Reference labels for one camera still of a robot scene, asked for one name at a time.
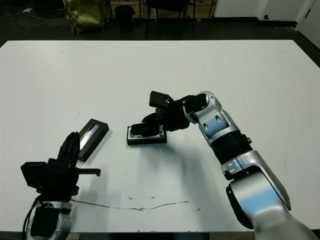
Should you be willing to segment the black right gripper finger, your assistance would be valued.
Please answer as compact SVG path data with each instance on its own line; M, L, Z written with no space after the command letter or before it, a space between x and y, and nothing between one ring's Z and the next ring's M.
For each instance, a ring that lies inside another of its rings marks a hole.
M161 112L154 112L142 119L143 123L147 124L161 124L163 122L163 114Z
M144 126L140 135L143 137L153 137L157 136L159 132L159 126Z

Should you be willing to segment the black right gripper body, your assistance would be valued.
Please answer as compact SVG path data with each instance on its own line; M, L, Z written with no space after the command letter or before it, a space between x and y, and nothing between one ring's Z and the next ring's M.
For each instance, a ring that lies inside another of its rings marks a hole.
M186 118L183 103L186 98L173 100L166 97L163 104L156 108L156 122L163 126L165 131L173 132L189 127L190 121Z

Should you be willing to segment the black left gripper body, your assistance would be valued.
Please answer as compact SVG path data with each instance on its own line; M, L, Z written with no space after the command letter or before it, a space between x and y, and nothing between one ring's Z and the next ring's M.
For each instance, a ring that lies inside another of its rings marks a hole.
M99 177L99 168L78 168L77 160L50 159L37 181L37 192L51 200L70 200L79 191L80 175Z

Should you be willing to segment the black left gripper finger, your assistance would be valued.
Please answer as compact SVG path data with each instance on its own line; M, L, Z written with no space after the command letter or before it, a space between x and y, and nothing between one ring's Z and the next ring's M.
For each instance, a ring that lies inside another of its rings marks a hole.
M74 150L74 147L73 147L74 138L75 138L75 132L71 132L64 140L58 153L58 160L60 162L67 162L71 158Z
M70 143L70 154L69 162L72 167L75 167L78 161L80 153L80 136L78 132L73 132L71 134L71 143Z

